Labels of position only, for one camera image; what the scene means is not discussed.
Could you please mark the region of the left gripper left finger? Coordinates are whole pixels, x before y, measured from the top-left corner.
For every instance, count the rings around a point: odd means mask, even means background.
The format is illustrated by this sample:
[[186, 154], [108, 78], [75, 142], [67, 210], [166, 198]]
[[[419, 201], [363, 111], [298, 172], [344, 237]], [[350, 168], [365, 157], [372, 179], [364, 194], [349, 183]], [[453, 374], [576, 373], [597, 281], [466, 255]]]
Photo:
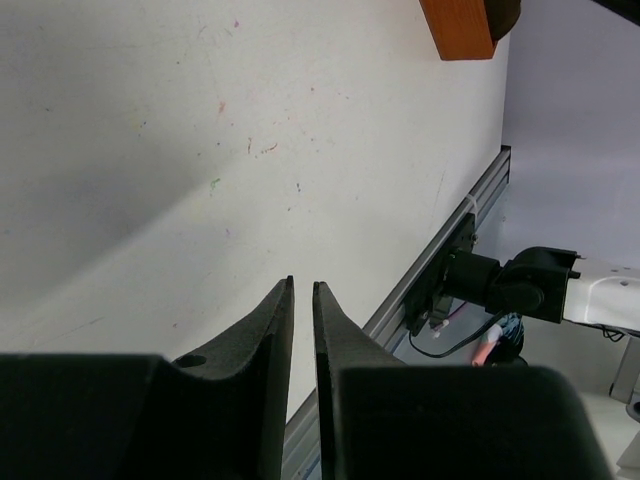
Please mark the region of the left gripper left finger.
[[5, 479], [277, 479], [294, 281], [214, 339], [159, 355], [5, 354]]

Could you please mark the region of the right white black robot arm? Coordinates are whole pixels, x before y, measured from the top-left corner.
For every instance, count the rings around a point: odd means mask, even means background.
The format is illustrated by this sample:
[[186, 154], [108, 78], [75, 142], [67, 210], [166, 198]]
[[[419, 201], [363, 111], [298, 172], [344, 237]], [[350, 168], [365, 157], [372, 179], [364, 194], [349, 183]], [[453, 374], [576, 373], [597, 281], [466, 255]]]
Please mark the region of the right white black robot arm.
[[531, 247], [505, 264], [456, 251], [445, 264], [442, 292], [492, 315], [639, 335], [639, 270], [575, 251]]

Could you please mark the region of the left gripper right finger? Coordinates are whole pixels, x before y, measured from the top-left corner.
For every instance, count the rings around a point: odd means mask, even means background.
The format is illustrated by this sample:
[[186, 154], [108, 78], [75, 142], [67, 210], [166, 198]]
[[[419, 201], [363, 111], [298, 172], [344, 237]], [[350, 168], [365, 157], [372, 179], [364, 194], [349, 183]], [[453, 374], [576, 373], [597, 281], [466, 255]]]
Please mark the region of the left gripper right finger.
[[540, 367], [409, 366], [323, 282], [313, 326], [326, 479], [608, 479], [576, 391]]

